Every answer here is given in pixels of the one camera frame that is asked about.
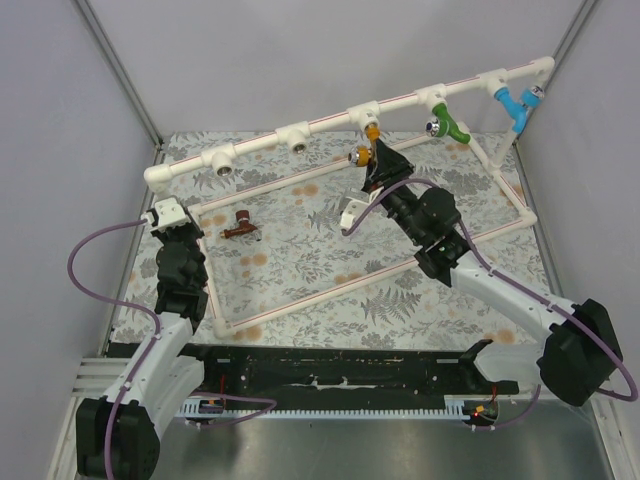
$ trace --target green valve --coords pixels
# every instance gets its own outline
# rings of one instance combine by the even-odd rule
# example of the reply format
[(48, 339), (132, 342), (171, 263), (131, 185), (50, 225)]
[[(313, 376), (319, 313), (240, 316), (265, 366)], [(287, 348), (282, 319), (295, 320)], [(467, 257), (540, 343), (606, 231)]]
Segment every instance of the green valve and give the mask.
[(449, 135), (456, 142), (464, 143), (465, 145), (471, 141), (471, 135), (462, 133), (458, 124), (451, 118), (445, 103), (439, 103), (433, 107), (432, 112), (437, 117), (436, 120), (427, 123), (427, 133), (432, 137), (439, 138)]

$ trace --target gray wall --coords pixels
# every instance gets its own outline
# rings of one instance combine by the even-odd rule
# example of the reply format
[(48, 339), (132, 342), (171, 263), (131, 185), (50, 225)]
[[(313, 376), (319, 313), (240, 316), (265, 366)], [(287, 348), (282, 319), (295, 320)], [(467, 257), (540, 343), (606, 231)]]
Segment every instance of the gray wall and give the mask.
[[(607, 306), (640, 381), (638, 18), (637, 0), (600, 2), (522, 146), (565, 293)], [(640, 404), (618, 406), (640, 446)]]
[[(135, 218), (153, 151), (69, 0), (3, 3), (0, 85), (0, 478), (34, 480), (105, 322), (67, 280), (67, 255)], [(112, 294), (127, 238), (87, 247), (80, 278)]]
[[(551, 55), (580, 0), (91, 0), (163, 134), (271, 130)], [(476, 131), (509, 120), (451, 100)], [(423, 108), (385, 115), (421, 130)]]

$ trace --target patterned floor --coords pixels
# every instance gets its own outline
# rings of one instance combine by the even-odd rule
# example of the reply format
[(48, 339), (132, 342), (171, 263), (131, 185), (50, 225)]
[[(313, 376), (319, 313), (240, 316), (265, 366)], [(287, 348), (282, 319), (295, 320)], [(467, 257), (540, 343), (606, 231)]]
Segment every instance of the patterned floor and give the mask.
[[(167, 146), (167, 162), (205, 148), (237, 142), (255, 133), (193, 132), (174, 135)], [(393, 143), (415, 136), (388, 133)], [(478, 135), (487, 153), (495, 152), (500, 136)], [(231, 192), (324, 165), (362, 142), (354, 132), (332, 132), (313, 137), (302, 157), (284, 147), (236, 161), (233, 175), (219, 178), (195, 172), (174, 180), (172, 194), (185, 204), (211, 200)], [(416, 165), (415, 177), (429, 177), (455, 196), (468, 227), (486, 231), (517, 218), (510, 202), (485, 175), (465, 145), (435, 140), (404, 150)], [(512, 154), (504, 173), (520, 188)], [(360, 188), (364, 171), (345, 169), (210, 212), (202, 217), (208, 250), (214, 262), (217, 291), (224, 314), (240, 320), (325, 290), (360, 275), (411, 258), (411, 245), (394, 222), (376, 212), (352, 237), (338, 227), (338, 201), (347, 187)], [(248, 209), (261, 227), (263, 240), (219, 238), (232, 228), (235, 211)], [(152, 306), (155, 302), (155, 254), (160, 243), (143, 235), (126, 293), (127, 301)], [(498, 266), (535, 285), (546, 285), (532, 229), (524, 229), (483, 243), (481, 251)], [(151, 329), (145, 315), (123, 309), (112, 340), (140, 341)], [(383, 280), (356, 292), (320, 303), (253, 327), (223, 343), (298, 347), (376, 349), (464, 349), (481, 338), (503, 343), (528, 340), (526, 333), (482, 302), (428, 279), (418, 269)], [(221, 343), (205, 317), (195, 343)]]

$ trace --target wall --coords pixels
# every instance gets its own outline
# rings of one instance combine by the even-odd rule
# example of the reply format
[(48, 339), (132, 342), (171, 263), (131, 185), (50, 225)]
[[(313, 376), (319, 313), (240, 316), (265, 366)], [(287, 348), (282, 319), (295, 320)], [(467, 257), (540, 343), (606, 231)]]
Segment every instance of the wall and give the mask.
[[(163, 134), (272, 130), (553, 54), (580, 0), (91, 0)], [(488, 95), (451, 102), (476, 131)], [(416, 107), (388, 130), (424, 128)]]
[[(600, 2), (522, 137), (565, 294), (607, 306), (638, 381), (639, 16), (636, 0)], [(617, 386), (627, 392), (624, 381)], [(640, 404), (618, 405), (640, 447)]]
[[(66, 278), (67, 256), (135, 218), (153, 149), (69, 0), (5, 2), (0, 66), (0, 478), (35, 480), (105, 322)], [(82, 281), (112, 294), (129, 241), (87, 247)]]

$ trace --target brown pipe fitting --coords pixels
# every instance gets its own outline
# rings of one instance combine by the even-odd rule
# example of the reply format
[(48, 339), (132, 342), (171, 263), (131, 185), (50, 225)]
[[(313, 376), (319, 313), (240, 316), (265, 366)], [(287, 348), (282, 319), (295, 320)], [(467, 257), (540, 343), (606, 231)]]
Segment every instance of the brown pipe fitting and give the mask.
[(253, 233), (256, 237), (256, 240), (260, 240), (260, 232), (258, 231), (258, 227), (256, 227), (252, 223), (249, 223), (249, 220), (251, 220), (249, 210), (238, 210), (236, 212), (236, 220), (238, 221), (238, 226), (230, 230), (223, 230), (222, 232), (220, 232), (220, 238), (231, 238), (238, 235)]

